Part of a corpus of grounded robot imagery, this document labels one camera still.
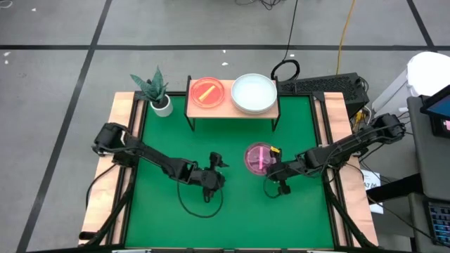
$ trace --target black floor line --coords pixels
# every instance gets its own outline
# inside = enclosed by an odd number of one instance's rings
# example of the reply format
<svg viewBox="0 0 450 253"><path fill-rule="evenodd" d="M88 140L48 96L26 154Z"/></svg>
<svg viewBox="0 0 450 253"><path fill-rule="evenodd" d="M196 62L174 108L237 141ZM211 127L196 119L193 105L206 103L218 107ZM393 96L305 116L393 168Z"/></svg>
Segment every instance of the black floor line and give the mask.
<svg viewBox="0 0 450 253"><path fill-rule="evenodd" d="M178 51L178 50L286 50L286 45L98 45L97 50ZM290 45L290 50L336 51L338 45ZM343 46L343 51L425 51L427 46Z"/></svg>
<svg viewBox="0 0 450 253"><path fill-rule="evenodd" d="M33 207L31 209L30 215L28 216L27 223L25 224L25 229L22 233L22 236L20 237L20 241L17 247L17 253L26 252L28 244L30 243L30 239L34 227L36 225L37 218L39 217L39 213L41 212L42 205L44 203L47 191L50 186L51 178L53 177L53 173L55 171L56 163L61 153L61 149L63 148L64 140L68 133L69 125L72 120L72 116L75 112L75 108L77 106L79 95L83 88L84 80L86 79L86 75L89 70L92 57L94 56L95 45L97 45L98 43L98 38L100 38L101 30L103 29L103 25L105 24L106 15L108 14L109 8L111 6L111 1L112 0L106 0L105 5L103 7L103 11L101 13L100 20L98 21L94 37L92 38L92 42L87 52L86 59L84 60L83 66L78 76L77 84L75 85L75 89L70 99L69 106L67 107L63 124L60 128L58 137L56 139L56 144L51 152L50 160L49 163L47 164L44 177L37 192L37 196L34 199Z"/></svg>
<svg viewBox="0 0 450 253"><path fill-rule="evenodd" d="M104 51L286 50L286 45L93 45ZM0 45L0 50L89 50L90 45ZM338 45L290 45L290 50L337 51ZM343 51L448 51L450 46L346 45Z"/></svg>
<svg viewBox="0 0 450 253"><path fill-rule="evenodd" d="M435 45L433 44L433 41L431 40L430 34L427 31L427 28L425 27L425 24L422 21L422 18L420 17L420 14L416 8L416 5L414 4L413 0L406 0L408 2L409 8L411 9L411 12L413 13L414 19L416 20L417 26L419 26L419 30L422 33L422 36L427 43L427 46L429 47L429 51L436 51L434 49Z"/></svg>
<svg viewBox="0 0 450 253"><path fill-rule="evenodd" d="M89 50L90 45L0 45L0 50Z"/></svg>

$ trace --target white bowl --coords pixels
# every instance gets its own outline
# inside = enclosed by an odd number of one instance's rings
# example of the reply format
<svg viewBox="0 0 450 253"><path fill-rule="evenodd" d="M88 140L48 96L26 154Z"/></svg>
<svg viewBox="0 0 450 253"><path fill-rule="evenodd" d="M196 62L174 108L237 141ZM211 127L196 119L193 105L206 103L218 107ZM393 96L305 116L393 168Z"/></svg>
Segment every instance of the white bowl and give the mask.
<svg viewBox="0 0 450 253"><path fill-rule="evenodd" d="M234 105L248 114L261 114L274 106L276 86L262 74L244 74L231 87Z"/></svg>

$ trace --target orange plate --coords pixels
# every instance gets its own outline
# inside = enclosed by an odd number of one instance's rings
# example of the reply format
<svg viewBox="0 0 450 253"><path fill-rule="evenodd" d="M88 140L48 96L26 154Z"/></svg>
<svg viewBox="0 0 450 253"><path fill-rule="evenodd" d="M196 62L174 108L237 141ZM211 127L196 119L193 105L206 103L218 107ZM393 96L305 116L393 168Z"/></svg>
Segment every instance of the orange plate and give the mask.
<svg viewBox="0 0 450 253"><path fill-rule="evenodd" d="M202 108L213 108L223 101L224 86L215 78L203 77L192 85L190 96L196 105Z"/></svg>

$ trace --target computer monitor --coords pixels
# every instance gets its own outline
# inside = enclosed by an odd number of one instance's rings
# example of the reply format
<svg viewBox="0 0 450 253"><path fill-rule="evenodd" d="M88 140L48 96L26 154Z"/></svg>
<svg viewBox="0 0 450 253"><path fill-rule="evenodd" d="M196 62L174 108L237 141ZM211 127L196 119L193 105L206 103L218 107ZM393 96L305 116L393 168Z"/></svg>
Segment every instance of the computer monitor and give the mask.
<svg viewBox="0 0 450 253"><path fill-rule="evenodd" d="M450 120L450 85L423 101L421 113Z"/></svg>

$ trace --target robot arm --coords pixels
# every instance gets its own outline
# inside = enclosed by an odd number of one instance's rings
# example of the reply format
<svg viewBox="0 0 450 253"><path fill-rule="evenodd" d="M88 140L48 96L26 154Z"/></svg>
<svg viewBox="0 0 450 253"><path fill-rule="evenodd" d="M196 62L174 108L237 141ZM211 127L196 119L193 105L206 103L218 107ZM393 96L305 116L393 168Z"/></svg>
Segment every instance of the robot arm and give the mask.
<svg viewBox="0 0 450 253"><path fill-rule="evenodd" d="M214 193L224 187L225 178L216 171L216 167L228 165L222 162L220 154L211 152L210 166L200 169L197 162L170 158L144 144L120 124L104 124L94 140L92 150L100 156L114 154L112 162L125 167L136 165L136 157L142 157L161 167L162 172L175 181L203 187L205 202L209 202Z"/></svg>
<svg viewBox="0 0 450 253"><path fill-rule="evenodd" d="M290 188L285 181L291 176L322 174L327 166L341 167L349 160L352 153L358 152L372 143L391 144L399 141L405 134L404 124L395 115L384 114L362 128L358 133L345 137L326 147L317 147L297 154L295 160L282 162L281 151L272 149L271 156L276 163L267 168L266 176L278 181L279 194L289 194Z"/></svg>

